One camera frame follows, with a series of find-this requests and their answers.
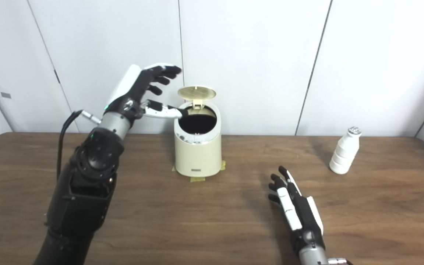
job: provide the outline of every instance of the wooden table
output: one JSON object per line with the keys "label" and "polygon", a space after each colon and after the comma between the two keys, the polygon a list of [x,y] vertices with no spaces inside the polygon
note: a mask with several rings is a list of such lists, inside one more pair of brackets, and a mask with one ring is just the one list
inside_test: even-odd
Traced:
{"label": "wooden table", "polygon": [[[64,161],[85,134],[67,134]],[[57,134],[0,136],[0,265],[31,264],[55,186]],[[227,169],[206,181],[172,172],[171,135],[129,135],[104,226],[86,265],[298,264],[266,199],[289,169],[315,198],[328,257],[355,265],[424,264],[424,143],[361,138],[349,173],[328,169],[337,137],[224,136]]]}

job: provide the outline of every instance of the cream trash can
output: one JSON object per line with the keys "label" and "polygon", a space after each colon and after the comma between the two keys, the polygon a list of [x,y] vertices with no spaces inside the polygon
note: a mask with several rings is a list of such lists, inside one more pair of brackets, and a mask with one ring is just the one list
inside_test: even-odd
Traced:
{"label": "cream trash can", "polygon": [[189,86],[178,90],[185,100],[179,109],[189,113],[174,121],[176,170],[188,177],[208,177],[222,167],[222,136],[219,109],[206,100],[215,97],[213,89]]}

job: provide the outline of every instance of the gold lid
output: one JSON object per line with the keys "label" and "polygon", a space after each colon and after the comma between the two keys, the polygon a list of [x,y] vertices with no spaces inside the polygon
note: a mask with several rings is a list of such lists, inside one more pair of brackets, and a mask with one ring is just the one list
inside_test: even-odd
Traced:
{"label": "gold lid", "polygon": [[213,99],[217,93],[209,87],[205,86],[187,86],[178,90],[178,96],[185,100],[208,100]]}

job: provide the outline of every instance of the robotic arm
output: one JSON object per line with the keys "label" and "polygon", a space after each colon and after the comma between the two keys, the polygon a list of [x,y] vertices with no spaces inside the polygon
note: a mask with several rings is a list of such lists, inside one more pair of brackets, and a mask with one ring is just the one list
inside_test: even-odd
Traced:
{"label": "robotic arm", "polygon": [[156,64],[145,69],[132,65],[114,91],[103,118],[80,111],[97,124],[77,147],[59,174],[47,211],[47,235],[35,265],[82,265],[94,232],[101,228],[116,187],[123,139],[143,116],[181,118],[187,111],[141,99],[147,90],[162,91],[152,82],[167,85],[181,69]]}
{"label": "robotic arm", "polygon": [[279,166],[279,176],[272,174],[274,181],[269,188],[276,192],[269,194],[269,200],[281,205],[286,221],[291,229],[293,251],[299,256],[302,265],[352,265],[344,258],[327,258],[323,243],[323,223],[312,197],[304,197],[291,176],[291,173]]}

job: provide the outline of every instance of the yellow tape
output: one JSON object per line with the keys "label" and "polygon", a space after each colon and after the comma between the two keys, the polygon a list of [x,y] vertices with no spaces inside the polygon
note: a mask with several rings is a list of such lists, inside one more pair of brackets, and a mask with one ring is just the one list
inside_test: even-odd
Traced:
{"label": "yellow tape", "polygon": [[202,177],[202,178],[191,178],[191,182],[199,182],[199,181],[205,181],[205,177]]}
{"label": "yellow tape", "polygon": [[[220,167],[220,171],[225,170],[225,160],[222,160],[222,166]],[[171,169],[171,171],[177,171],[176,167],[173,165],[173,168]],[[205,177],[203,178],[191,178],[191,182],[198,182],[198,181],[205,181]]]}

